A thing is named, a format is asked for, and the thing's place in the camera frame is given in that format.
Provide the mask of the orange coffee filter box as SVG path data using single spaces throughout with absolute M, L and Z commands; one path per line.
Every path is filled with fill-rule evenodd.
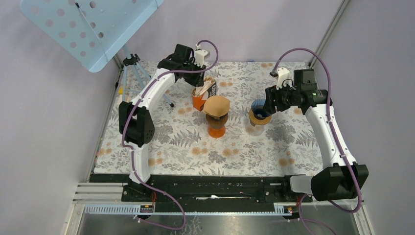
M 206 76 L 202 87 L 196 87 L 192 90 L 192 105 L 202 111 L 208 98 L 217 95 L 217 81 L 213 76 Z

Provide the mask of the blue dripper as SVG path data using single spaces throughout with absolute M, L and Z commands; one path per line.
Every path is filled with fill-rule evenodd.
M 251 104 L 251 110 L 256 119 L 265 119 L 272 115 L 271 102 L 267 99 L 260 98 L 256 99 Z

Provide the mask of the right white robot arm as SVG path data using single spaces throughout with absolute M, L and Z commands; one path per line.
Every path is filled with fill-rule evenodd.
M 362 200 L 361 187 L 369 176 L 366 165 L 358 164 L 340 133 L 328 90 L 318 89 L 313 69 L 295 70 L 289 81 L 286 68 L 271 71 L 277 84 L 266 88 L 264 109 L 267 115 L 298 107 L 312 127 L 321 152 L 323 169 L 314 176 L 292 175 L 281 187 L 281 197 L 294 201 L 300 193 L 318 201 Z

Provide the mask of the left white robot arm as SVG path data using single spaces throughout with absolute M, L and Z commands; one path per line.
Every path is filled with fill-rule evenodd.
M 147 182 L 151 176 L 148 159 L 149 143 L 155 134 L 152 112 L 159 100 L 177 80 L 183 79 L 193 87 L 204 85 L 207 69 L 205 60 L 210 52 L 196 45 L 195 49 L 177 44 L 174 52 L 162 59 L 154 76 L 131 101 L 121 102 L 118 107 L 121 144 L 131 151 L 129 178 L 137 183 L 133 195 L 140 201 L 151 197 L 152 189 Z

